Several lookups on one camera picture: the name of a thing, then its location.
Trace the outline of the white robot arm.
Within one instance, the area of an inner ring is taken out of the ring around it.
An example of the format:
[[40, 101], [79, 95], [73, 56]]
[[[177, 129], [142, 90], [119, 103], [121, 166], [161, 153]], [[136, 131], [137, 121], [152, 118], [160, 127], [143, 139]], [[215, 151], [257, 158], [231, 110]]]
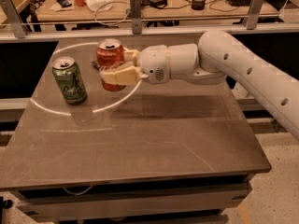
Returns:
[[211, 85], [231, 77], [299, 138], [299, 80], [223, 31], [207, 31], [197, 44], [127, 50], [124, 64], [102, 69], [100, 77], [113, 85], [135, 85], [142, 80], [163, 84], [171, 79]]

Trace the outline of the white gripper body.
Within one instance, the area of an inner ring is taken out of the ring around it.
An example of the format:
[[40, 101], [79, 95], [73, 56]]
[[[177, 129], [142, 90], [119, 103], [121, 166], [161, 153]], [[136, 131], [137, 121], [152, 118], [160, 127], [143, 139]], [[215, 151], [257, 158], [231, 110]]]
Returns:
[[146, 82], [162, 84], [169, 81], [168, 48], [166, 45], [143, 49], [140, 52], [138, 62]]

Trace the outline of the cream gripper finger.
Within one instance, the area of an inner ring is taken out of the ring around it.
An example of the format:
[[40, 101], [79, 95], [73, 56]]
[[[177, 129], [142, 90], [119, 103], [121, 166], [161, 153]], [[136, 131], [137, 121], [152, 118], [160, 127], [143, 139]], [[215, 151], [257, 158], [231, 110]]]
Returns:
[[103, 70], [100, 72], [100, 77], [107, 84], [135, 85], [148, 75], [143, 73], [139, 67], [131, 65], [123, 69]]
[[138, 56], [139, 51], [137, 49], [126, 49], [124, 51], [124, 61], [126, 63], [132, 63], [133, 66], [136, 66]]

